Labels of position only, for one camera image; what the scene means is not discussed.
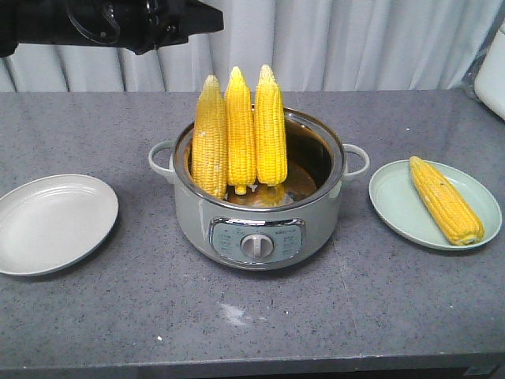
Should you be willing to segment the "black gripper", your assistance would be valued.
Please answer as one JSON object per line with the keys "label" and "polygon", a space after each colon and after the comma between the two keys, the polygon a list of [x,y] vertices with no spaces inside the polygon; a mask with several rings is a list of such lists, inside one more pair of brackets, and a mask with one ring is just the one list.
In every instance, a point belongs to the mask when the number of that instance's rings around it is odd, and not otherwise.
{"label": "black gripper", "polygon": [[21,43],[121,47],[140,55],[224,28],[200,1],[3,1],[1,56]]}

